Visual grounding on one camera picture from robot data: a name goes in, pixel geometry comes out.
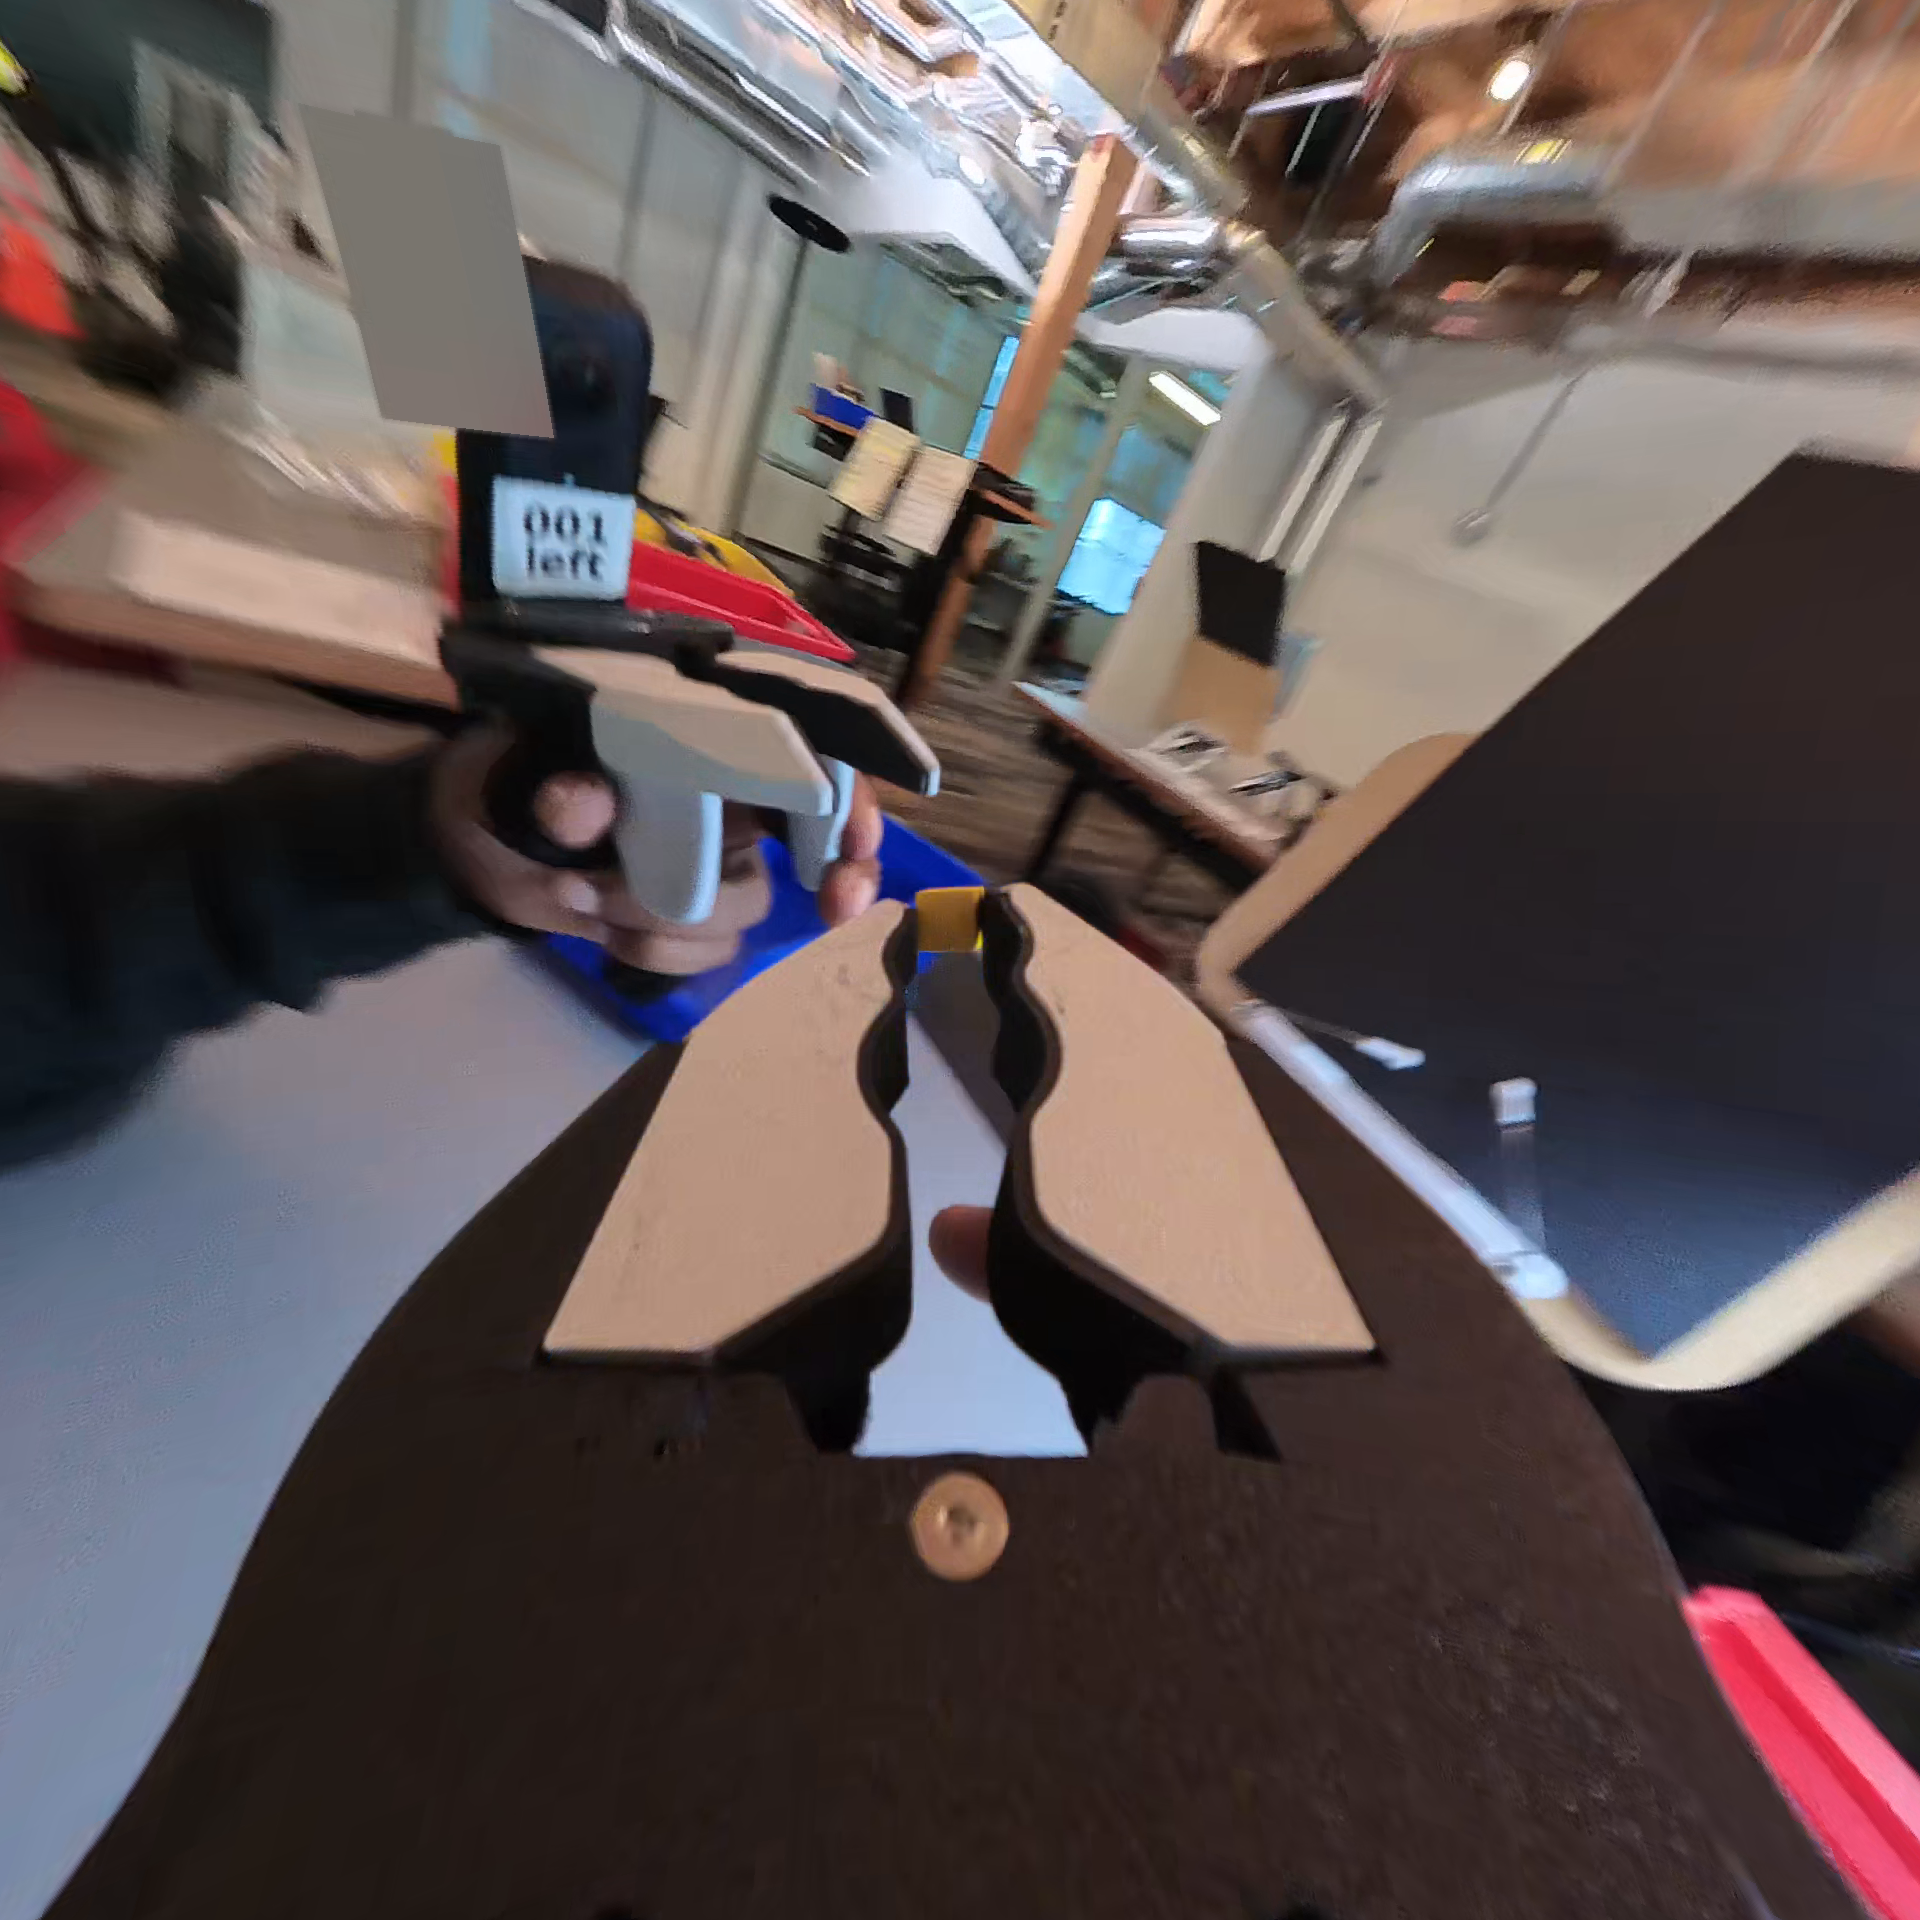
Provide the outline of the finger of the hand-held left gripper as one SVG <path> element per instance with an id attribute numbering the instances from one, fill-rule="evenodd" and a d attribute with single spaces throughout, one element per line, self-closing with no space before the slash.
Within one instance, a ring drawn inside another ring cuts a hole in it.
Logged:
<path id="1" fill-rule="evenodd" d="M 923 800 L 942 791 L 942 762 L 920 731 L 879 686 L 845 664 L 788 649 L 723 649 L 703 659 L 703 679 L 783 713 L 822 761 L 844 761 Z"/>
<path id="2" fill-rule="evenodd" d="M 619 785 L 652 784 L 758 808 L 827 808 L 832 782 L 780 709 L 669 659 L 587 650 L 592 750 Z"/>

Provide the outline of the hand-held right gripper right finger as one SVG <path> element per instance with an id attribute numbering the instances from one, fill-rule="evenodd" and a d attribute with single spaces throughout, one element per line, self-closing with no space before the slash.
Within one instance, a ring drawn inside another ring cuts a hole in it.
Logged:
<path id="1" fill-rule="evenodd" d="M 980 969 L 1014 1121 L 989 1301 L 1088 1443 L 1154 1377 L 1238 1438 L 1251 1377 L 1378 1360 L 1214 1018 L 1026 881 L 983 896 Z"/>

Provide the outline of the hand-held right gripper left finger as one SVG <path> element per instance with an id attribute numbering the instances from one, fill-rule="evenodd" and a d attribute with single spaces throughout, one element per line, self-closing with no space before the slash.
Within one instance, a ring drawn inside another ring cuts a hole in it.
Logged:
<path id="1" fill-rule="evenodd" d="M 906 987 L 917 913 L 883 899 L 708 1015 L 542 1339 L 560 1361 L 768 1376 L 853 1451 L 912 1313 Z"/>

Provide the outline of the blue plastic bin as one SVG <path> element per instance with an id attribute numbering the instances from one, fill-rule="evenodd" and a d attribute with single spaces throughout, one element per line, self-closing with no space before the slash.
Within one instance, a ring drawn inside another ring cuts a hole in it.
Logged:
<path id="1" fill-rule="evenodd" d="M 765 917 L 749 927 L 725 967 L 674 975 L 663 984 L 610 960 L 596 944 L 547 935 L 535 960 L 567 991 L 623 1032 L 650 1041 L 683 1041 L 725 998 L 788 954 L 818 941 L 827 925 L 813 894 L 798 880 L 783 840 L 763 834 L 758 853 L 771 881 Z M 912 905 L 923 890 L 976 886 L 983 877 L 898 819 L 879 839 L 879 898 Z"/>

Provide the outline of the person's left hand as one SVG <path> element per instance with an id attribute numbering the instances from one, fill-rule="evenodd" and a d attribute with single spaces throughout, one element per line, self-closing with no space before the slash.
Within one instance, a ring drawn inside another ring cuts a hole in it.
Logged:
<path id="1" fill-rule="evenodd" d="M 771 817 L 731 807 L 725 817 L 723 871 L 706 920 L 678 925 L 650 913 L 618 867 L 560 871 L 495 840 L 485 814 L 493 766 L 511 737 L 483 727 L 448 743 L 435 762 L 427 819 L 442 864 L 467 899 L 493 920 L 525 933 L 558 933 L 598 944 L 614 962 L 661 975 L 698 975 L 731 962 L 773 910 L 762 857 Z M 549 778 L 535 814 L 564 847 L 592 847 L 610 831 L 614 792 L 596 776 Z M 872 782 L 858 774 L 839 858 L 822 872 L 815 905 L 827 925 L 877 902 L 883 816 Z"/>

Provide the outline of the red ribbed plastic bin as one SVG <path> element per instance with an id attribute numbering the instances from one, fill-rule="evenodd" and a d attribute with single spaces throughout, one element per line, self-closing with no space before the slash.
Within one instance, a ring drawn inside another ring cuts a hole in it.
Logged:
<path id="1" fill-rule="evenodd" d="M 639 611 L 706 617 L 731 626 L 743 642 L 850 664 L 858 656 L 839 632 L 778 582 L 683 555 L 663 544 L 631 545 L 629 605 Z"/>

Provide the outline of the yellow plastic bin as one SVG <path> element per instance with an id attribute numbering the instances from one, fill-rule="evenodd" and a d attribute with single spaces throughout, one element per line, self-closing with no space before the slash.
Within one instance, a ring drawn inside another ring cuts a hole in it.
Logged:
<path id="1" fill-rule="evenodd" d="M 659 545 L 683 559 L 720 568 L 738 579 L 794 595 L 788 585 L 746 544 L 715 534 L 653 501 L 637 501 L 634 534 L 637 544 Z"/>

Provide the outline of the white flip chart board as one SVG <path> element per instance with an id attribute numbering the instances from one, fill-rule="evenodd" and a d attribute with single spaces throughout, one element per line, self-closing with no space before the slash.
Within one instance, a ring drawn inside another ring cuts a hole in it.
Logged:
<path id="1" fill-rule="evenodd" d="M 976 462 L 935 445 L 917 445 L 879 521 L 879 537 L 919 557 L 935 557 L 968 498 Z"/>
<path id="2" fill-rule="evenodd" d="M 868 415 L 830 485 L 832 502 L 858 518 L 883 521 L 919 453 L 920 438 L 910 426 Z"/>

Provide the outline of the black floor lamp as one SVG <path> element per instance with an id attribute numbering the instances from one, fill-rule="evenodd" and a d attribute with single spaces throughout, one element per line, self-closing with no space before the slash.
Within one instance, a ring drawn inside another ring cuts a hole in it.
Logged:
<path id="1" fill-rule="evenodd" d="M 840 256 L 850 250 L 850 235 L 821 210 L 802 203 L 800 198 L 773 194 L 768 195 L 765 205 L 773 211 L 775 222 L 794 237 L 795 246 L 783 272 L 783 286 L 775 309 L 773 336 L 758 365 L 748 434 L 743 438 L 735 473 L 731 477 L 731 491 L 726 495 L 723 533 L 728 537 L 740 533 L 740 523 L 755 485 L 755 473 L 762 463 L 762 445 L 773 415 L 786 343 L 790 338 L 790 329 L 800 309 L 800 294 L 808 258 L 813 253 Z"/>

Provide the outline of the wooden top desk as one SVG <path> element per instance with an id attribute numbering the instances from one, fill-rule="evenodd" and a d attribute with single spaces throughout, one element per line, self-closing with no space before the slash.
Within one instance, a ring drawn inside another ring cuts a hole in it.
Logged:
<path id="1" fill-rule="evenodd" d="M 1207 773 L 1133 743 L 1125 728 L 1098 721 L 1077 695 L 1019 680 L 1014 697 L 1035 728 L 1035 746 L 1062 774 L 1024 857 L 1021 877 L 1030 881 L 1048 875 L 1084 803 L 1099 800 L 1147 831 L 1159 855 L 1238 896 L 1340 797 L 1340 785 L 1287 766 L 1287 778 L 1263 792 L 1279 808 L 1261 814 L 1260 794 L 1220 785 Z"/>

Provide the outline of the wooden pillar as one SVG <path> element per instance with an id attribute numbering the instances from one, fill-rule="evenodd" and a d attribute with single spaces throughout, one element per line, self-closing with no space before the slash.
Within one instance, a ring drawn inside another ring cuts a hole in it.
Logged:
<path id="1" fill-rule="evenodd" d="M 980 448 L 980 462 L 1003 477 L 1019 477 L 1133 177 L 1135 154 L 1119 135 L 1093 136 L 1075 167 L 1044 272 Z M 966 506 L 955 521 L 955 533 L 958 545 L 943 565 L 942 595 L 896 688 L 898 704 L 910 713 L 936 688 L 995 539 L 983 506 Z"/>

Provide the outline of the black and beige panel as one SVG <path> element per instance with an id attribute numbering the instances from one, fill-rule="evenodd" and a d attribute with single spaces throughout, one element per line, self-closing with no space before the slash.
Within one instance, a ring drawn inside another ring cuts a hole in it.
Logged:
<path id="1" fill-rule="evenodd" d="M 1253 755 L 1279 705 L 1287 573 L 1208 539 L 1194 544 L 1191 566 L 1195 619 L 1160 717 Z"/>

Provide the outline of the black panel on white stand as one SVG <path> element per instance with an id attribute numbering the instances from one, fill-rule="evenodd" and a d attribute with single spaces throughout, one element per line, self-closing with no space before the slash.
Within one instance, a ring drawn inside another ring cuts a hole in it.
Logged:
<path id="1" fill-rule="evenodd" d="M 1462 744 L 1333 802 L 1207 995 L 1589 1376 L 1755 1381 L 1915 1279 L 1915 467 L 1775 463 Z"/>

